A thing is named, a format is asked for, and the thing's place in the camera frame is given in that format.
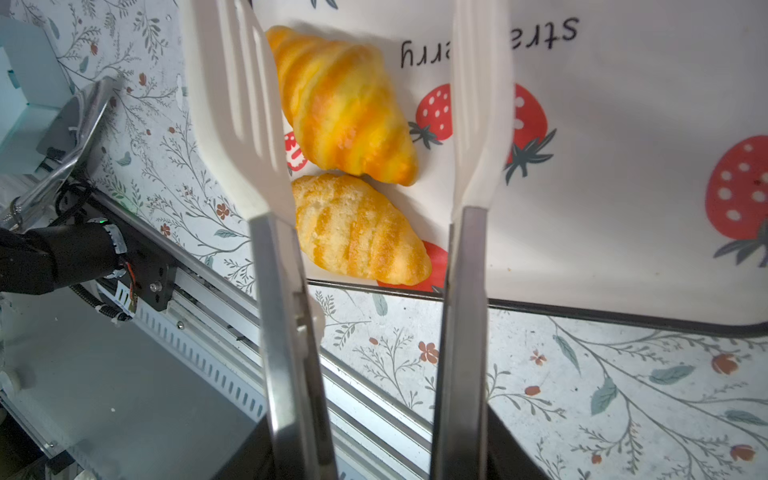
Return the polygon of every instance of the red wire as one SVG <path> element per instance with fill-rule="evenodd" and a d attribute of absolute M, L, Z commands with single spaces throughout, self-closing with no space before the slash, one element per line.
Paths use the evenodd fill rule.
<path fill-rule="evenodd" d="M 125 262 L 125 266 L 128 267 L 128 273 L 131 275 L 131 291 L 129 295 L 131 296 L 131 302 L 134 301 L 134 284 L 136 283 L 136 276 L 134 275 L 134 269 L 131 267 L 131 262 Z"/>

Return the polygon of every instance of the pastry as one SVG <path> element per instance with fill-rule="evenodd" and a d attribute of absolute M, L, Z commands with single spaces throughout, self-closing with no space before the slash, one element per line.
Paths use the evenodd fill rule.
<path fill-rule="evenodd" d="M 319 267 L 393 285 L 429 278 L 432 263 L 405 215 L 356 177 L 293 181 L 301 250 Z"/>
<path fill-rule="evenodd" d="M 272 27 L 283 113 L 304 157 L 324 170 L 411 185 L 419 160 L 408 121 L 371 45 L 329 41 Z"/>

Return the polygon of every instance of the strawberry text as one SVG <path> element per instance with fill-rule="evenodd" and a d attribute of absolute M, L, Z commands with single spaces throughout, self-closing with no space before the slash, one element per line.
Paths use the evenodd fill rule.
<path fill-rule="evenodd" d="M 413 42 L 410 40 L 406 40 L 400 45 L 400 68 L 406 67 L 406 59 L 408 58 L 409 66 L 413 66 L 413 50 L 411 50 L 408 45 L 411 45 Z M 429 61 L 429 63 L 435 63 L 436 61 L 441 61 L 443 55 L 443 44 L 438 43 L 437 44 L 437 52 L 432 55 L 432 60 Z M 447 41 L 445 43 L 445 59 L 450 60 L 451 59 L 451 42 Z M 422 57 L 419 59 L 419 61 L 416 62 L 416 66 L 423 65 L 427 63 L 427 46 L 424 45 L 422 47 Z"/>
<path fill-rule="evenodd" d="M 539 45 L 546 44 L 547 49 L 551 50 L 552 45 L 558 40 L 571 41 L 576 38 L 576 24 L 579 22 L 578 18 L 570 17 L 562 24 L 561 36 L 555 35 L 556 28 L 554 23 L 547 22 L 544 24 L 544 28 L 541 25 L 536 25 L 533 31 L 533 36 L 530 37 L 530 41 L 523 38 L 522 28 L 513 28 L 511 31 L 512 50 L 525 45 L 526 48 L 538 47 Z M 547 35 L 547 38 L 542 38 L 542 34 Z"/>
<path fill-rule="evenodd" d="M 556 41 L 571 41 L 576 38 L 578 22 L 578 18 L 570 17 L 563 21 L 559 27 L 555 27 L 553 22 L 547 22 L 544 25 L 537 24 L 532 33 L 529 33 L 531 30 L 524 31 L 522 28 L 513 28 L 510 32 L 512 50 L 521 46 L 532 48 L 539 45 L 547 45 L 547 49 L 551 50 Z M 416 47 L 412 40 L 405 40 L 400 45 L 400 68 L 439 63 L 443 58 L 445 60 L 451 59 L 450 41 L 439 42 L 434 48 L 428 45 Z"/>

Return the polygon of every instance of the tray rim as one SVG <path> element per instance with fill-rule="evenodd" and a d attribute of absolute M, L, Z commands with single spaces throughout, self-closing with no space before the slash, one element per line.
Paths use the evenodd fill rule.
<path fill-rule="evenodd" d="M 315 279 L 307 279 L 307 283 L 312 286 L 328 286 L 331 288 L 355 290 L 358 292 L 381 293 L 419 300 L 430 300 L 432 302 L 442 302 L 442 296 L 430 292 L 400 290 L 377 285 L 360 285 L 358 283 L 332 282 Z M 614 325 L 636 326 L 640 328 L 661 329 L 681 333 L 696 333 L 725 338 L 755 338 L 768 336 L 768 319 L 761 323 L 751 323 L 748 325 L 723 325 L 720 323 L 697 322 L 695 320 L 674 319 L 662 316 L 620 313 L 608 310 L 593 310 L 573 306 L 557 306 L 494 298 L 488 299 L 488 306 L 497 310 L 560 316 L 597 323 L 611 323 Z"/>

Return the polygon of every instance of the white tray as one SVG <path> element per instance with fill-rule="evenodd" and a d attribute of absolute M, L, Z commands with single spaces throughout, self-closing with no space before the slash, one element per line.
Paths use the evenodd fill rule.
<path fill-rule="evenodd" d="M 661 323 L 768 321 L 768 233 L 758 240 L 762 222 L 768 230 L 768 4 L 513 4 L 510 40 L 523 87 L 515 144 L 528 146 L 521 155 L 529 158 L 538 147 L 533 159 L 541 162 L 511 174 L 499 168 L 489 297 Z M 283 0 L 254 9 L 264 28 L 379 47 L 406 116 L 422 127 L 419 102 L 429 104 L 437 89 L 445 101 L 451 2 Z M 423 240 L 447 249 L 453 140 L 445 115 L 428 111 L 426 120 L 442 144 L 417 142 L 414 186 L 366 179 Z M 299 146 L 286 146 L 293 177 L 319 173 Z M 445 261 L 438 263 L 421 290 L 442 286 L 435 277 Z M 375 285 L 305 264 L 310 279 Z"/>

